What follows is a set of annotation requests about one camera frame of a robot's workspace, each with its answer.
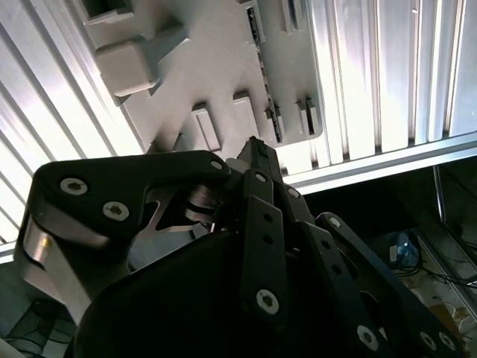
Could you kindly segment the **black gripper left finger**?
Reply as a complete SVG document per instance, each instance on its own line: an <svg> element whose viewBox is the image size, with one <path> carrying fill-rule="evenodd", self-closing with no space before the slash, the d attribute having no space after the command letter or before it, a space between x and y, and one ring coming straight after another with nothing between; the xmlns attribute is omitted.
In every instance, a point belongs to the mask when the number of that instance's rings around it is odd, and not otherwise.
<svg viewBox="0 0 477 358"><path fill-rule="evenodd" d="M227 160L199 150L48 163L34 174L14 260L79 323L129 275L136 240L230 220L229 204L272 203L279 183L277 153L255 137Z"/></svg>

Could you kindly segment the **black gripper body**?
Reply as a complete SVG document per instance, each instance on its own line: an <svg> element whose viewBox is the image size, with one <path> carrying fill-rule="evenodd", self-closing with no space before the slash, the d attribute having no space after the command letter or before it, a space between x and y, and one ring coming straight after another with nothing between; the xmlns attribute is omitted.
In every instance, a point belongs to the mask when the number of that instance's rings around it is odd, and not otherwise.
<svg viewBox="0 0 477 358"><path fill-rule="evenodd" d="M278 230L220 232L146 266L86 311L74 357L356 357L307 254Z"/></svg>

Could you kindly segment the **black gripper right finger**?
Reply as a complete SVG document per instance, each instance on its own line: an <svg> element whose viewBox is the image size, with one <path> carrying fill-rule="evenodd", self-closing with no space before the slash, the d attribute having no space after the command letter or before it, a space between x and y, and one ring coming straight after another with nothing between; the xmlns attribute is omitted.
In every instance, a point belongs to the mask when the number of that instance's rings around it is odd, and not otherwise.
<svg viewBox="0 0 477 358"><path fill-rule="evenodd" d="M284 184L275 150L262 147L285 220L332 304L332 329L347 357L465 357L449 329L337 216L314 220L303 196Z"/></svg>

